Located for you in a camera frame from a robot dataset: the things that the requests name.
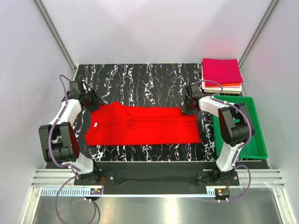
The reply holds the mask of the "red t shirt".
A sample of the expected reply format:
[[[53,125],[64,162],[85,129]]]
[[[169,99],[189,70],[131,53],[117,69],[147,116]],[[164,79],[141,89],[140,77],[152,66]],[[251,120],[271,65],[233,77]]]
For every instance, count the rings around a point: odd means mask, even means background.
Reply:
[[[119,102],[91,113],[85,134],[89,146],[133,146],[200,143],[195,115],[178,107],[134,107]]]

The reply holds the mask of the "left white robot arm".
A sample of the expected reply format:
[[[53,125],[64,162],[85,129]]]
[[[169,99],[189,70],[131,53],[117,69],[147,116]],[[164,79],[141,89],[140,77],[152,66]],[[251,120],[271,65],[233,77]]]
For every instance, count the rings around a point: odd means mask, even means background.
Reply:
[[[82,109],[92,113],[104,104],[93,89],[87,88],[86,82],[71,81],[55,118],[38,130],[45,162],[76,170],[80,178],[91,185],[97,184],[101,179],[100,169],[80,152],[73,124]]]

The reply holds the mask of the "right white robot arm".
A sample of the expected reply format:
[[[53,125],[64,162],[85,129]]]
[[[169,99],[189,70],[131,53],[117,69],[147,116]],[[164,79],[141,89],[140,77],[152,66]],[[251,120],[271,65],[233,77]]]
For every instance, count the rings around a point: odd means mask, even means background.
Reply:
[[[199,185],[226,185],[234,178],[236,160],[242,148],[249,144],[255,133],[249,111],[244,103],[233,104],[202,94],[198,84],[186,86],[182,112],[195,115],[200,111],[218,117],[223,145],[213,169],[196,179]]]

